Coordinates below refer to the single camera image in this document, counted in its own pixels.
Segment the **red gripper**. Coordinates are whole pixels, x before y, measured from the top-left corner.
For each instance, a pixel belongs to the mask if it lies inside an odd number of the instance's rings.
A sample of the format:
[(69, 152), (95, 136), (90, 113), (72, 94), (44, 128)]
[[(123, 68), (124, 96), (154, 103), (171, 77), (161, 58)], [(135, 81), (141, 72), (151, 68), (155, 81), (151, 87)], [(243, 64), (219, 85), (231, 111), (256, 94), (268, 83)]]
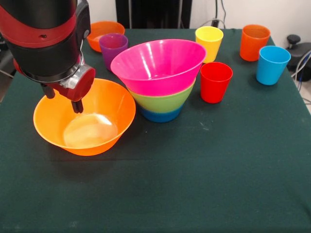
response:
[(82, 98), (90, 90), (95, 69), (82, 59), (25, 60), (21, 65), (14, 60), (16, 70), (32, 81), (39, 83), (45, 96), (55, 97), (55, 91), (71, 101), (73, 111), (82, 113)]

